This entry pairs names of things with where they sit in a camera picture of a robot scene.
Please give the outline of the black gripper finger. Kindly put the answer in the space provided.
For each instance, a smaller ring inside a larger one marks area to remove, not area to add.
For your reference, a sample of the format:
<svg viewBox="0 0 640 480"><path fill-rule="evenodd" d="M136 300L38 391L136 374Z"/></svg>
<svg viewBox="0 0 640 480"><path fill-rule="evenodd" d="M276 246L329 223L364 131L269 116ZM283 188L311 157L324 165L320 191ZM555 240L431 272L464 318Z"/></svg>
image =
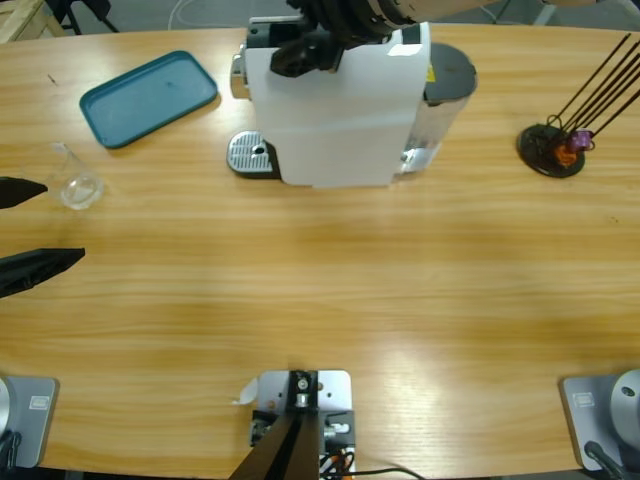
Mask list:
<svg viewBox="0 0 640 480"><path fill-rule="evenodd" d="M24 178L0 178L0 208L9 209L48 191L42 183Z"/></svg>
<svg viewBox="0 0 640 480"><path fill-rule="evenodd" d="M84 256L84 248L42 248L3 257L1 297L32 289L67 271Z"/></svg>

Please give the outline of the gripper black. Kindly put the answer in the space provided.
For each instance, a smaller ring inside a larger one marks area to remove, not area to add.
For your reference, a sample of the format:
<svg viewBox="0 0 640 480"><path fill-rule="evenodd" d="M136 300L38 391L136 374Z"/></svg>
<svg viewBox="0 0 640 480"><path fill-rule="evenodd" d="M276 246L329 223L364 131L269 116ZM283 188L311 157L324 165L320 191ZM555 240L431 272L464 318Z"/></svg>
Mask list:
<svg viewBox="0 0 640 480"><path fill-rule="evenodd" d="M312 27L285 41L272 54L270 70L298 78L309 72L335 71L347 47L380 43L400 27L400 11L393 1L289 1Z"/></svg>

